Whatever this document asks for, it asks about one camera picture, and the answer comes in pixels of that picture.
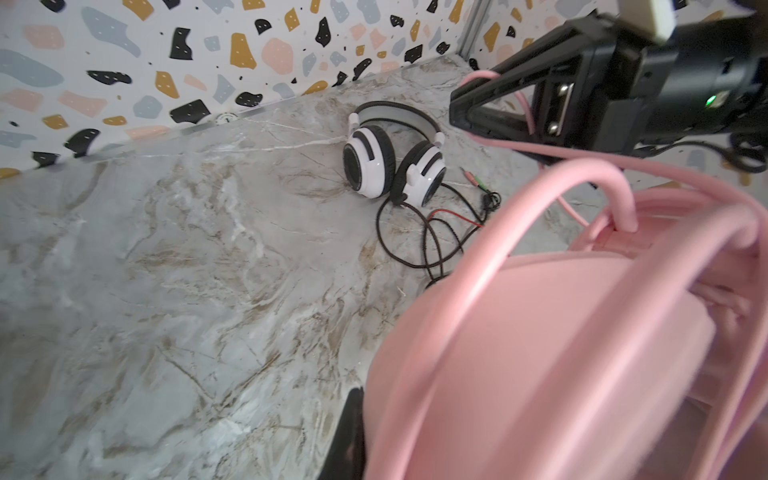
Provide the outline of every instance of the pink cable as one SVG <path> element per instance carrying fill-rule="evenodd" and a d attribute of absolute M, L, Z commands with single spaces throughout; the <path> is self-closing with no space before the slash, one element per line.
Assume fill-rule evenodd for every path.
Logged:
<path fill-rule="evenodd" d="M 493 71 L 475 71 L 462 82 L 473 78 L 496 78 Z M 619 168 L 637 170 L 658 177 L 666 177 L 707 192 L 711 197 L 724 203 L 748 205 L 756 214 L 760 238 L 760 268 L 757 277 L 755 297 L 752 298 L 753 310 L 745 328 L 745 342 L 739 356 L 735 359 L 728 388 L 722 388 L 718 398 L 718 408 L 712 412 L 702 433 L 691 460 L 686 480 L 707 478 L 714 480 L 720 474 L 733 450 L 744 437 L 746 431 L 755 422 L 757 416 L 768 403 L 768 362 L 762 361 L 763 350 L 768 343 L 768 210 L 750 195 L 716 178 L 699 174 L 682 167 L 662 164 L 655 161 L 641 160 L 625 155 L 591 152 L 551 145 L 531 144 L 528 142 L 492 140 L 471 133 L 467 135 L 487 147 L 510 148 L 534 154 L 549 155 L 564 159 L 583 157 L 601 158 Z"/>
<path fill-rule="evenodd" d="M 461 85 L 467 83 L 470 80 L 474 80 L 475 78 L 494 79 L 499 76 L 500 74 L 493 70 L 477 70 L 467 75 L 464 80 L 462 80 Z M 523 113 L 525 114 L 525 123 L 528 125 L 528 134 L 533 135 L 536 133 L 536 122 L 533 118 L 533 114 L 531 113 L 531 106 L 528 104 L 528 99 L 525 98 L 525 95 L 523 95 L 519 90 L 514 93 L 514 96 L 520 102 L 520 106 L 522 107 Z M 538 169 L 543 172 L 545 170 L 545 166 L 543 164 L 539 164 Z M 561 207 L 563 207 L 565 213 L 573 217 L 573 219 L 576 220 L 579 225 L 582 227 L 587 227 L 589 225 L 589 222 L 587 222 L 581 215 L 579 215 L 579 213 L 571 206 L 571 204 L 565 201 L 562 196 L 558 197 L 558 203 Z"/>

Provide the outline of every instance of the marble countertop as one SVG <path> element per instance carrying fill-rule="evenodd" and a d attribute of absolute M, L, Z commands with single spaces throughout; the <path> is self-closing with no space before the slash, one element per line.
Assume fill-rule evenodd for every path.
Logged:
<path fill-rule="evenodd" d="M 537 174 L 449 127 L 468 71 L 440 58 L 0 184 L 0 477 L 314 478 L 347 392 L 428 280 L 378 245 L 381 200 L 346 185 L 347 115 L 375 99 L 433 114 L 446 181 L 475 204 L 459 166 L 504 198 Z M 402 159 L 416 137 L 388 130 Z M 589 186 L 568 199 L 587 217 L 603 203 Z M 429 207 L 464 209 L 447 191 Z M 413 215 L 382 221 L 418 260 Z M 578 231 L 553 207 L 517 251 Z"/>

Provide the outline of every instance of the white headphones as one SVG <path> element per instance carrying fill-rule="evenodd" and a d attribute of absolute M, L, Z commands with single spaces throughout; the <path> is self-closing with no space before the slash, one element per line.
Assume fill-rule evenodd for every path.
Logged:
<path fill-rule="evenodd" d="M 405 125 L 426 138 L 402 159 L 395 173 L 395 149 L 386 132 L 370 121 L 391 121 Z M 344 145 L 344 172 L 349 185 L 364 197 L 377 198 L 389 193 L 400 205 L 404 201 L 424 207 L 445 176 L 445 161 L 440 148 L 445 134 L 426 113 L 394 101 L 369 101 L 349 115 L 349 139 Z"/>

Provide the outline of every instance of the wall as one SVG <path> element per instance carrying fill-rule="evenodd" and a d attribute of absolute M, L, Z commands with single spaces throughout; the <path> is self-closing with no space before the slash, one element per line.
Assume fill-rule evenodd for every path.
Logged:
<path fill-rule="evenodd" d="M 748 13 L 727 0 L 688 0 L 687 3 L 676 12 L 679 24 Z M 600 12 L 618 12 L 615 0 L 492 0 L 472 47 L 469 63 L 473 68 L 491 68 L 565 20 L 584 16 L 595 8 Z M 727 146 L 726 135 L 696 139 Z M 753 195 L 759 195 L 768 186 L 768 172 L 746 174 L 735 171 L 719 155 L 701 148 L 676 148 L 658 159 L 721 178 Z M 664 181 L 634 173 L 627 176 L 635 187 L 651 187 Z"/>
<path fill-rule="evenodd" d="M 456 50 L 472 0 L 0 0 L 0 177 Z"/>

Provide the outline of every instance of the gray speckle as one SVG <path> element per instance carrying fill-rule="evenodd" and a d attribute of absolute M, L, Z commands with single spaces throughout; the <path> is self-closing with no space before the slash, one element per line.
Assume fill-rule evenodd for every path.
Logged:
<path fill-rule="evenodd" d="M 341 55 L 338 51 L 334 51 L 331 54 L 330 60 L 334 67 L 338 67 L 341 62 L 346 61 L 346 57 Z"/>
<path fill-rule="evenodd" d="M 276 91 L 278 94 L 280 94 L 280 97 L 282 97 L 283 100 L 286 100 L 287 98 L 296 97 L 296 94 L 293 93 L 293 90 L 290 89 L 288 84 L 285 84 L 285 83 L 277 84 L 274 87 L 272 87 L 272 89 Z"/>
<path fill-rule="evenodd" d="M 357 9 L 362 12 L 362 17 L 369 25 L 378 22 L 382 17 L 376 0 L 357 0 Z"/>
<path fill-rule="evenodd" d="M 214 100 L 222 104 L 235 92 L 235 87 L 223 75 L 220 74 L 218 78 Z"/>
<path fill-rule="evenodd" d="M 235 8 L 235 4 L 232 3 L 232 0 L 203 0 L 203 3 L 208 5 L 216 15 L 219 15 L 224 7 Z"/>
<path fill-rule="evenodd" d="M 393 46 L 392 46 L 392 55 L 400 55 L 402 53 L 402 50 L 406 47 L 406 38 L 400 38 Z"/>
<path fill-rule="evenodd" d="M 347 17 L 349 17 L 349 9 L 344 5 L 344 2 L 337 2 L 331 0 L 331 11 L 333 16 L 336 17 L 336 21 L 343 23 Z"/>
<path fill-rule="evenodd" d="M 301 67 L 304 70 L 304 76 L 309 77 L 310 72 L 312 71 L 312 67 L 315 66 L 315 62 L 317 61 L 317 57 L 314 53 L 310 53 L 304 59 L 301 61 Z"/>
<path fill-rule="evenodd" d="M 685 160 L 686 167 L 692 167 L 703 172 L 707 169 L 707 154 L 701 150 L 694 150 L 688 154 L 687 160 Z"/>
<path fill-rule="evenodd" d="M 203 43 L 205 44 L 205 48 L 208 49 L 208 51 L 219 51 L 221 50 L 221 45 L 219 45 L 219 37 L 218 35 L 214 35 L 213 37 L 206 37 L 203 39 Z"/>
<path fill-rule="evenodd" d="M 134 104 L 134 115 L 139 118 L 157 118 L 162 109 L 163 104 L 159 100 L 151 95 L 145 95 Z"/>
<path fill-rule="evenodd" d="M 141 55 L 139 46 L 128 40 L 128 36 L 125 34 L 127 28 L 125 23 L 119 22 L 111 16 L 91 7 L 84 7 L 82 15 L 85 26 L 88 27 L 94 38 L 117 45 L 134 57 Z"/>
<path fill-rule="evenodd" d="M 573 18 L 588 4 L 589 0 L 557 0 L 554 9 L 566 18 Z"/>
<path fill-rule="evenodd" d="M 13 50 L 0 50 L 0 73 L 30 87 L 52 87 L 64 81 L 56 70 Z"/>
<path fill-rule="evenodd" d="M 37 140 L 34 135 L 17 134 L 12 131 L 0 130 L 0 145 L 10 148 L 19 148 L 24 140 Z"/>
<path fill-rule="evenodd" d="M 429 41 L 429 49 L 432 50 L 435 45 L 437 45 L 440 42 L 440 35 L 442 27 L 437 27 L 437 31 L 435 32 L 435 36 L 432 37 L 432 40 Z"/>

